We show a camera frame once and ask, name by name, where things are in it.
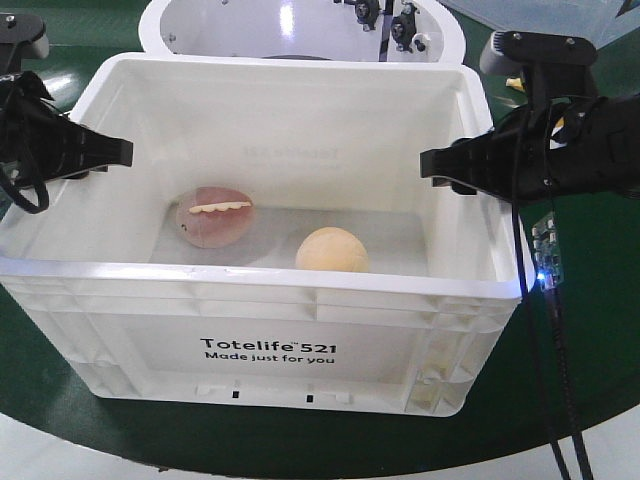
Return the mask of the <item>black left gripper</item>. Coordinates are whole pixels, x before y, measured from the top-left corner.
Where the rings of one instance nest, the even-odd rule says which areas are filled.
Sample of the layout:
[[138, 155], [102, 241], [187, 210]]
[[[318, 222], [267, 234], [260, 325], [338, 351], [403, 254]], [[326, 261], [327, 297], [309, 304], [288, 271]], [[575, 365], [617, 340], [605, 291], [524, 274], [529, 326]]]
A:
[[132, 142], [74, 123], [64, 133], [67, 116], [53, 101], [32, 71], [1, 76], [1, 168], [13, 186], [132, 166]]

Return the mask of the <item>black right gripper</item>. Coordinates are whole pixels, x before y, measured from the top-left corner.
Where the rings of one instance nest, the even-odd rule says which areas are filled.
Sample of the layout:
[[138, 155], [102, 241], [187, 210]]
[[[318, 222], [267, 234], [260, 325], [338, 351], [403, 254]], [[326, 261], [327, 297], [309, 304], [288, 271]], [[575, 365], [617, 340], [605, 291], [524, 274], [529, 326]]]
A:
[[614, 192], [639, 197], [639, 96], [560, 103], [532, 127], [524, 110], [492, 134], [420, 154], [422, 178], [459, 195], [537, 203]]

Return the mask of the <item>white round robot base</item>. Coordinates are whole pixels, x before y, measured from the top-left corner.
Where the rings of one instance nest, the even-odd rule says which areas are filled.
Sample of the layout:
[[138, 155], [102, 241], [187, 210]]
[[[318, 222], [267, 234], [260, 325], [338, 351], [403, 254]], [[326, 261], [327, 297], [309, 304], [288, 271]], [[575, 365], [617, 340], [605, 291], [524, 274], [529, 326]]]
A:
[[437, 1], [152, 1], [138, 35], [155, 55], [460, 64], [466, 54]]

